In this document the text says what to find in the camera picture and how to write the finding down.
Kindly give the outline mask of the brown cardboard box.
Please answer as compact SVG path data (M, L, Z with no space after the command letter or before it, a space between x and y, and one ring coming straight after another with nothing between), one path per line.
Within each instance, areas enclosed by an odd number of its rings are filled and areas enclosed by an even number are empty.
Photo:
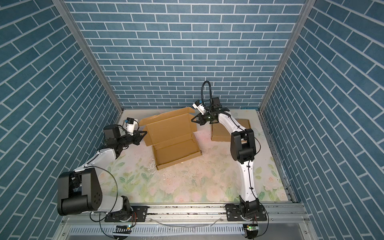
M236 121L245 129L251 128L250 120L248 119L236 119ZM220 123L211 125L211 140L214 142L230 142L231 134Z

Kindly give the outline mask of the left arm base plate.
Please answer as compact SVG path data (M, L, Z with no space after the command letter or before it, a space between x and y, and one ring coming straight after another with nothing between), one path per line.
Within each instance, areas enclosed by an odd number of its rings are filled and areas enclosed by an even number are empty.
M131 206L128 211L121 210L114 212L105 218L106 223L122 223L122 222L145 222L148 206Z

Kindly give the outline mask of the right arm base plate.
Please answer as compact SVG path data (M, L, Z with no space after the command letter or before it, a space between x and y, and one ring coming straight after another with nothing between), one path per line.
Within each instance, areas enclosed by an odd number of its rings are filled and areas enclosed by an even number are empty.
M253 208L251 210L243 210L239 205L226 204L225 211L228 222L240 221L267 221L267 213L263 207Z

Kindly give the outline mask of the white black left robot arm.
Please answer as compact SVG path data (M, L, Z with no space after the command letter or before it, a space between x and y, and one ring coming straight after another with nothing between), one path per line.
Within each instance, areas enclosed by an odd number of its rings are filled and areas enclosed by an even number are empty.
M85 164L58 177L57 210L59 215L78 215L84 212L106 213L115 222L127 222L132 218L133 208L126 196L114 197L103 194L99 176L111 174L108 165L115 161L129 145L139 145L146 131L130 125L125 130L121 125L104 127L105 144Z

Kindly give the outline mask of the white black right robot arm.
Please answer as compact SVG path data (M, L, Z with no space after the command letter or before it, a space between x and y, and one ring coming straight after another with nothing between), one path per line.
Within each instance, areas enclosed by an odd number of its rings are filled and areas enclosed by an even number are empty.
M256 147L256 143L260 141L255 138L251 128L242 126L232 116L230 110L222 106L218 97L213 97L212 86L209 81L203 82L201 99L195 101L193 107L199 113L191 119L191 122L200 126L206 123L221 124L231 135L231 156L237 162L242 174L239 209L244 219L254 218L256 213L260 211L260 201L255 193L253 173L253 161L261 150L261 148Z

